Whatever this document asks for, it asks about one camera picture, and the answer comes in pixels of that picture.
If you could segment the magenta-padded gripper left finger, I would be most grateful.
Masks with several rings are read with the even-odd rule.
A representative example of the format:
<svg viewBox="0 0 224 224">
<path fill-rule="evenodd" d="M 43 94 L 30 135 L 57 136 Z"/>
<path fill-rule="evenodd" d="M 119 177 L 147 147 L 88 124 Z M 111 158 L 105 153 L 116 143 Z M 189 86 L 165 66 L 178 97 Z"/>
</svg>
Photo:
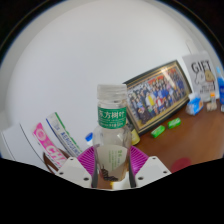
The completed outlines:
<svg viewBox="0 0 224 224">
<path fill-rule="evenodd" d="M 94 148 L 86 149 L 77 158 L 69 157 L 56 175 L 84 188 L 96 188 L 98 174 Z"/>
</svg>

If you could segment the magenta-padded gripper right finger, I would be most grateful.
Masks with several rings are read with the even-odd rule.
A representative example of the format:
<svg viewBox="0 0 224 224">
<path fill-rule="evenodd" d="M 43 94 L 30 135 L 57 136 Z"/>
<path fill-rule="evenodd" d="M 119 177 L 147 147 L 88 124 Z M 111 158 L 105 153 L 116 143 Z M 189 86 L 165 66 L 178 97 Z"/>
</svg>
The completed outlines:
<svg viewBox="0 0 224 224">
<path fill-rule="evenodd" d="M 129 182 L 131 187 L 143 187 L 170 175 L 169 169 L 157 156 L 147 156 L 132 146 L 129 157 Z"/>
</svg>

